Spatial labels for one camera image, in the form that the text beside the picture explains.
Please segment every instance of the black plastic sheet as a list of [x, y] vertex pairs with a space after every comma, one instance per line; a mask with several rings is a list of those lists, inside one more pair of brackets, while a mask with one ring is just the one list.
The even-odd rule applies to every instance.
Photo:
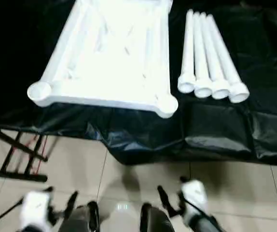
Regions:
[[[172, 118], [153, 112], [55, 103], [37, 107], [40, 79], [74, 0], [0, 2], [0, 129], [100, 140], [121, 163], [239, 160], [277, 165], [277, 1], [175, 0], [169, 16]], [[186, 11], [213, 14], [247, 101], [177, 90]]]

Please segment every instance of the white pvc pipe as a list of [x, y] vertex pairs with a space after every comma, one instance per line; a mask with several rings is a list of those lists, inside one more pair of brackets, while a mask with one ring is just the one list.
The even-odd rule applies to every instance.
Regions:
[[214, 99], [223, 99], [229, 95], [230, 85], [228, 81], [224, 78], [218, 55], [215, 50], [210, 32], [208, 30], [205, 13], [201, 13], [200, 15], [200, 23], [205, 45], [209, 76], [212, 80], [211, 95]]
[[177, 88], [181, 93], [190, 93], [194, 90], [195, 75], [193, 56], [193, 11], [188, 10], [183, 41], [181, 74], [178, 78], [177, 85]]
[[178, 108], [178, 101], [170, 93], [168, 14], [166, 8], [158, 8], [151, 17], [146, 56], [147, 82], [151, 82], [156, 96], [156, 113], [171, 117]]
[[211, 80], [208, 74], [206, 56], [204, 51], [203, 36], [199, 20], [200, 14], [195, 12], [193, 16], [194, 22], [194, 67], [196, 83], [194, 86], [194, 94], [198, 98], [209, 97], [212, 93]]
[[238, 75], [229, 51], [225, 46], [223, 38], [212, 15], [207, 16], [207, 23], [225, 78], [231, 85], [229, 99], [232, 103], [243, 102], [249, 97], [249, 90]]
[[86, 68], [86, 61], [91, 59], [91, 55], [94, 53], [95, 46], [99, 39], [100, 30], [101, 30], [101, 18], [97, 17], [96, 12], [93, 10], [90, 11], [91, 14], [94, 14], [93, 20], [88, 20], [83, 23], [83, 26], [88, 27], [84, 41], [81, 46], [81, 50], [78, 53], [76, 58], [75, 74], [80, 75], [84, 73]]

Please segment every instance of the table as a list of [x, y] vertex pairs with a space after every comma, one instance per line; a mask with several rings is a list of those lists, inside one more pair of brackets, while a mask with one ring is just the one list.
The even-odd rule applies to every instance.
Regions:
[[[39, 157], [1, 129], [100, 140], [121, 163], [236, 160], [277, 165], [277, 1], [251, 6], [236, 1], [175, 0], [169, 16], [173, 117], [153, 112], [55, 103], [37, 107], [27, 97], [54, 50], [74, 0], [0, 1], [0, 138]], [[186, 11], [214, 15], [250, 98], [198, 99], [177, 90]], [[37, 179], [24, 174], [0, 176]]]

